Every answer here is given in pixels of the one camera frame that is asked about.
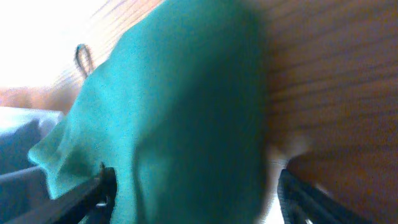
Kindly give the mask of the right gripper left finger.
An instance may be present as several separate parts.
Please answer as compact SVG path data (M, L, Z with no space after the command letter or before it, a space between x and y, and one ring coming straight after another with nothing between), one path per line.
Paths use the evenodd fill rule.
M110 224L117 194L115 169L100 165L100 171L61 197L50 200L6 224Z

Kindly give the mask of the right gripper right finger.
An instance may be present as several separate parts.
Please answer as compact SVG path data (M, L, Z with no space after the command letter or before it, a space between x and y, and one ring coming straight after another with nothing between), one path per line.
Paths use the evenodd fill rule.
M280 173L277 195L285 224L369 224L370 221L302 182L288 170Z

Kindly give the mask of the clear plastic storage bin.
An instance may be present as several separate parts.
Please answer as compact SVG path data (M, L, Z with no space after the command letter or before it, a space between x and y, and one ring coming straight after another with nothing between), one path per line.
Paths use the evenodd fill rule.
M61 111L1 107L1 223L50 200L46 176L28 152L63 117Z

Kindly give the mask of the dark green garment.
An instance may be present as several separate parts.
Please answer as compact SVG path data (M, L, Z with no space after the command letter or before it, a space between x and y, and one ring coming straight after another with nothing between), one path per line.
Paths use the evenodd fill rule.
M29 151L52 198L117 174L112 223L254 223L264 191L259 21L242 1L165 1L124 33Z

